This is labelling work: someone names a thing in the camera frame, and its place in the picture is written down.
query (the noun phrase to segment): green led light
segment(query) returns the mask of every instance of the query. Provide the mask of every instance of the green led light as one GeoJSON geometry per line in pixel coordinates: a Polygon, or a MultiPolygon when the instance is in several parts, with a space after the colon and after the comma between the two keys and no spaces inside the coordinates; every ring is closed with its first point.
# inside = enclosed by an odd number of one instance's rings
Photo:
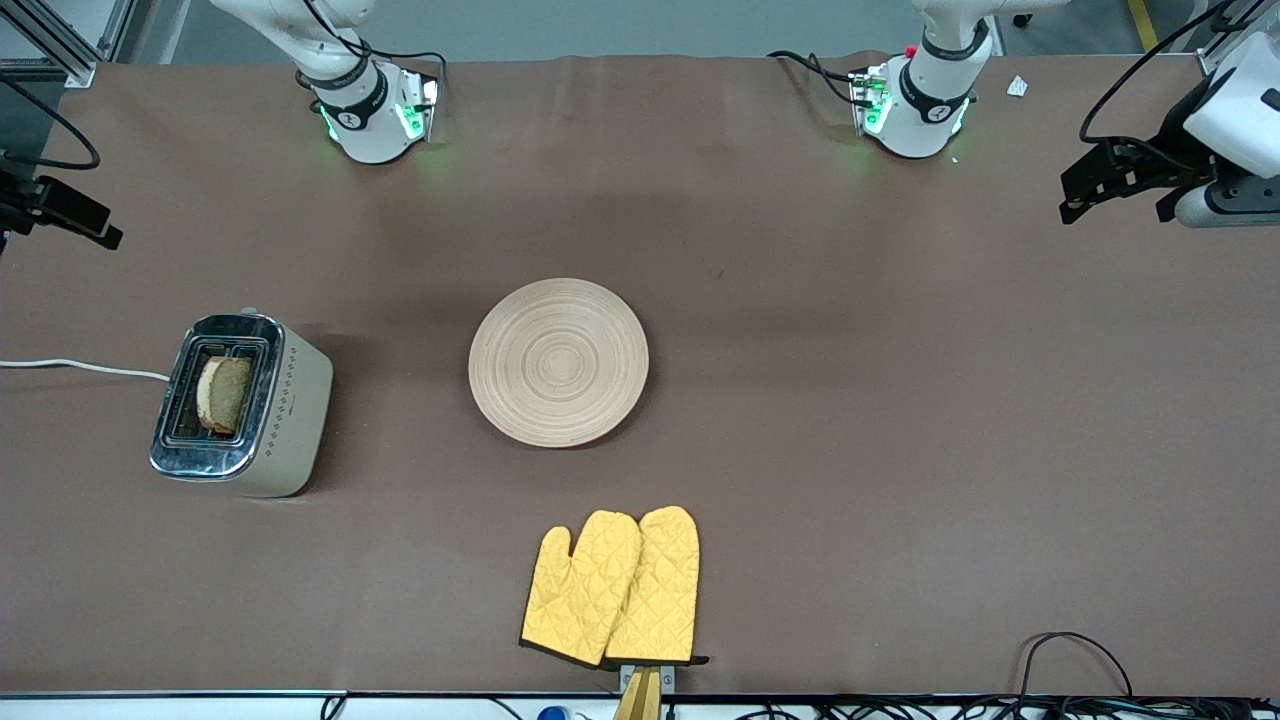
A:
{"type": "Polygon", "coordinates": [[[320,117],[324,118],[324,124],[329,127],[329,138],[334,142],[342,142],[338,140],[338,131],[333,127],[333,120],[329,119],[329,113],[325,111],[324,106],[320,108],[320,117]]]}
{"type": "Polygon", "coordinates": [[[955,122],[954,126],[951,126],[951,135],[955,135],[955,133],[960,132],[960,128],[963,127],[963,123],[964,123],[964,111],[968,110],[968,109],[969,109],[969,101],[965,100],[960,105],[960,109],[956,111],[956,122],[955,122]]]}
{"type": "Polygon", "coordinates": [[[410,140],[422,137],[422,113],[419,113],[412,106],[403,108],[401,105],[396,105],[396,111],[401,119],[401,124],[404,126],[404,135],[410,140]]]}
{"type": "Polygon", "coordinates": [[[884,119],[888,117],[888,111],[893,109],[893,104],[890,101],[888,94],[877,102],[874,106],[867,110],[867,132],[876,135],[884,129],[884,119]]]}

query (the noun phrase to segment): wooden handle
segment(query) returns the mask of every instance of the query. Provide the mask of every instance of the wooden handle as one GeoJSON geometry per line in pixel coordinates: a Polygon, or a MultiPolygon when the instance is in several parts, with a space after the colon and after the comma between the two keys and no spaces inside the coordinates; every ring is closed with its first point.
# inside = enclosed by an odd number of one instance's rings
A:
{"type": "Polygon", "coordinates": [[[662,714],[662,678],[655,666],[636,667],[627,680],[613,720],[658,720],[662,714]]]}

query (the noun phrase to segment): small paper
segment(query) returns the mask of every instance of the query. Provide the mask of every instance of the small paper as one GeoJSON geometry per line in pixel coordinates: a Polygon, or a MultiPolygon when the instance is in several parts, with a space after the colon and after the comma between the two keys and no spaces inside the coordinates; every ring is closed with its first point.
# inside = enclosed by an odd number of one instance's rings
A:
{"type": "Polygon", "coordinates": [[[1021,97],[1027,95],[1027,81],[1023,76],[1014,76],[1014,82],[1009,83],[1009,90],[1006,91],[1014,97],[1021,97]]]}

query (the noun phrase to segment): floor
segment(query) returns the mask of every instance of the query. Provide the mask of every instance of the floor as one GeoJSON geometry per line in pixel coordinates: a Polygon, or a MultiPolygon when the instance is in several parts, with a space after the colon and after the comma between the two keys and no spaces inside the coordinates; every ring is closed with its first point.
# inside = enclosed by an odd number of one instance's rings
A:
{"type": "MultiPolygon", "coordinates": [[[[1192,0],[1147,1],[1158,35],[1185,22],[1192,8],[1192,0]]],[[[1075,0],[1036,14],[1025,28],[1005,18],[1005,51],[1142,53],[1133,5],[1140,8],[1142,1],[1075,0]]],[[[150,0],[145,10],[138,13],[127,55],[133,60],[288,61],[262,36],[207,0],[150,0]]],[[[906,0],[438,0],[430,5],[383,0],[361,35],[383,50],[435,50],[456,61],[607,54],[759,56],[778,49],[838,56],[869,47],[899,51],[919,41],[920,26],[906,0]]],[[[0,35],[0,56],[12,56],[14,47],[5,37],[0,35]]],[[[50,102],[63,92],[56,82],[26,85],[50,102]]],[[[0,94],[6,94],[0,95],[0,146],[40,152],[51,120],[8,88],[0,94]]]]}

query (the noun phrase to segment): bread slice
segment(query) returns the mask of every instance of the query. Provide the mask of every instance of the bread slice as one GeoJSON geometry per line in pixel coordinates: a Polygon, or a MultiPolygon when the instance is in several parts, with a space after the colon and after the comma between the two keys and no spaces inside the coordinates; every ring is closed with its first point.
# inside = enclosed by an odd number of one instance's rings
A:
{"type": "Polygon", "coordinates": [[[200,424],[221,434],[236,434],[241,406],[253,364],[248,357],[210,357],[196,384],[200,424]]]}

